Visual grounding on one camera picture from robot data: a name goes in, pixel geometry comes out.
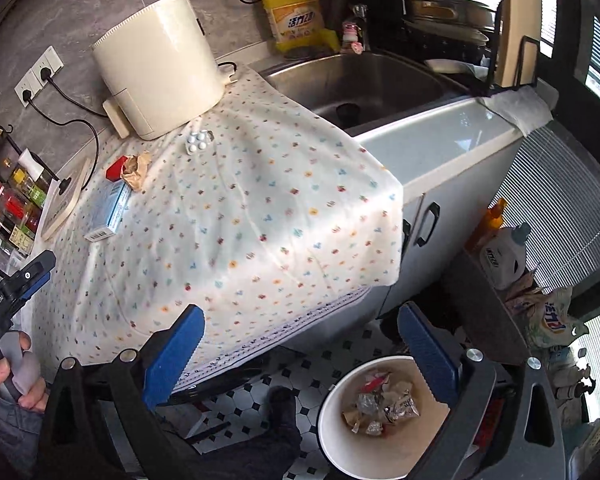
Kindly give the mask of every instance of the electrical outlet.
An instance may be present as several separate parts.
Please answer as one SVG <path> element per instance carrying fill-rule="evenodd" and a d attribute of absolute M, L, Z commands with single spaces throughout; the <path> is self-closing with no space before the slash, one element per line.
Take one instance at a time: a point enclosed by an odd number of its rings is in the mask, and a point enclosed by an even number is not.
<path fill-rule="evenodd" d="M 42 79 L 40 76 L 40 71 L 46 67 L 51 70 L 51 75 L 53 76 L 56 75 L 56 72 L 58 72 L 58 70 L 60 70 L 63 66 L 64 64 L 58 57 L 56 50 L 50 46 L 45 50 L 44 54 L 38 58 L 35 65 L 31 67 L 31 70 L 33 71 L 40 85 L 44 86 L 46 85 L 46 80 Z"/>
<path fill-rule="evenodd" d="M 18 85 L 14 87 L 14 90 L 16 91 L 18 99 L 20 99 L 22 105 L 27 106 L 29 103 L 22 98 L 22 93 L 25 90 L 29 90 L 31 92 L 31 98 L 33 99 L 33 97 L 42 90 L 42 85 L 40 84 L 40 81 L 38 81 L 38 78 L 36 78 L 34 75 L 33 70 L 29 69 L 24 77 L 20 80 Z"/>

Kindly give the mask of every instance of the white tablecloth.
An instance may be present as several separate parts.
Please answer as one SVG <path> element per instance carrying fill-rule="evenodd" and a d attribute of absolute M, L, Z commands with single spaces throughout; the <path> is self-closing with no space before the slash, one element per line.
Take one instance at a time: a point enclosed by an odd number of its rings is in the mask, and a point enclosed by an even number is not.
<path fill-rule="evenodd" d="M 48 248 L 51 284 L 33 299 L 45 375 L 140 348 L 189 303 L 205 335 L 179 388 L 273 344 L 398 277 L 402 186 L 354 139 L 248 68 L 202 117 L 213 146 L 187 155 L 180 128 L 109 139 L 100 170 Z M 118 233 L 84 234 L 120 155 L 152 153 Z"/>

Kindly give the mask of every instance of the stainless steel sink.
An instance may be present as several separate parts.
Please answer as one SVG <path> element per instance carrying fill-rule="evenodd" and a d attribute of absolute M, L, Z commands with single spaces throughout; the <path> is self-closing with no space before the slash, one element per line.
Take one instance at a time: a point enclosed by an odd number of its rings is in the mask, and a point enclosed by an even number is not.
<path fill-rule="evenodd" d="M 351 136 L 463 95 L 451 81 L 419 65 L 371 52 L 284 64 L 260 75 Z"/>

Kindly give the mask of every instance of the trash in bowl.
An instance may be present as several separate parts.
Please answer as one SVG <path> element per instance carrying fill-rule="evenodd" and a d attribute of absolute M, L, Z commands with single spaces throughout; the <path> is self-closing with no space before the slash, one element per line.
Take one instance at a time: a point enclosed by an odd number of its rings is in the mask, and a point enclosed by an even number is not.
<path fill-rule="evenodd" d="M 408 381 L 392 380 L 390 372 L 373 370 L 365 376 L 354 405 L 344 409 L 342 417 L 353 433 L 381 436 L 388 426 L 420 416 L 412 389 Z"/>

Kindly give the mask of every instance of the detergent bottle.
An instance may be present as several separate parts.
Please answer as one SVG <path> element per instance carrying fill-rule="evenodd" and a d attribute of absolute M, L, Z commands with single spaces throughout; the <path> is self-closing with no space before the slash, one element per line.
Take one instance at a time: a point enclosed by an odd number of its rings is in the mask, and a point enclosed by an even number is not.
<path fill-rule="evenodd" d="M 340 49 L 334 32 L 324 28 L 319 0 L 262 0 L 262 4 L 281 52 L 320 44 L 327 44 L 336 52 Z"/>
<path fill-rule="evenodd" d="M 503 227 L 480 250 L 480 264 L 496 290 L 504 290 L 525 272 L 526 240 L 531 227 Z"/>

